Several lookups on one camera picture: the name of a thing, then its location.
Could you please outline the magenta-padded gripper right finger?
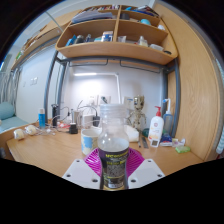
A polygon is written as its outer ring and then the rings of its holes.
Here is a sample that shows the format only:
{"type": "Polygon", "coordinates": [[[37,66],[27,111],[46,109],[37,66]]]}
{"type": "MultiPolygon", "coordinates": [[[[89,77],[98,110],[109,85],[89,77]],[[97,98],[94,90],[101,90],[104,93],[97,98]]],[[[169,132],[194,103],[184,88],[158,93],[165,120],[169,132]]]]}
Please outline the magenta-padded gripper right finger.
{"type": "Polygon", "coordinates": [[[144,159],[142,155],[132,148],[126,162],[127,188],[143,187],[164,177],[164,173],[153,159],[144,159]]]}

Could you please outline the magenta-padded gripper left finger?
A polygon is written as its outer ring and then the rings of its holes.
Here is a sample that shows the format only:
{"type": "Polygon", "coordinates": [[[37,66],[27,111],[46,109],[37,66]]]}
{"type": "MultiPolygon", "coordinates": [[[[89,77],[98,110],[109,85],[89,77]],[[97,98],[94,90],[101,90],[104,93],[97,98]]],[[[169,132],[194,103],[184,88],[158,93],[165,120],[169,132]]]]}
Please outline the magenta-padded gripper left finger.
{"type": "Polygon", "coordinates": [[[94,149],[84,159],[75,159],[62,178],[84,188],[99,189],[101,160],[98,149],[94,149]]]}

